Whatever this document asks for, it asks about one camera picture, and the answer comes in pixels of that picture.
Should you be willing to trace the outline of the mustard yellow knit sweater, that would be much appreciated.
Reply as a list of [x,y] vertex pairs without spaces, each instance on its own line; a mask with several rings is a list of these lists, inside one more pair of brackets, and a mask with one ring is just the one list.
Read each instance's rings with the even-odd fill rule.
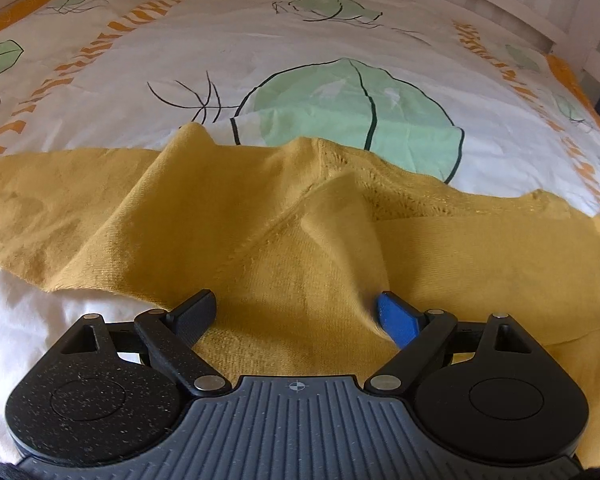
[[9,393],[85,312],[127,320],[208,288],[199,353],[229,378],[355,374],[394,353],[392,290],[422,310],[513,315],[590,402],[600,466],[600,218],[533,191],[465,194],[318,139],[216,144],[186,126],[161,151],[0,159],[0,460]]

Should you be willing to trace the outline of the white leaf-print duvet cover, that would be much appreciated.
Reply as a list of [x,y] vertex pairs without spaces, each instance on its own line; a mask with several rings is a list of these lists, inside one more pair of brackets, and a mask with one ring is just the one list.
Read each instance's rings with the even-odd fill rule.
[[9,393],[80,316],[199,289],[229,378],[392,355],[390,289],[512,314],[590,402],[600,118],[554,55],[413,0],[50,0],[0,30],[0,461]]

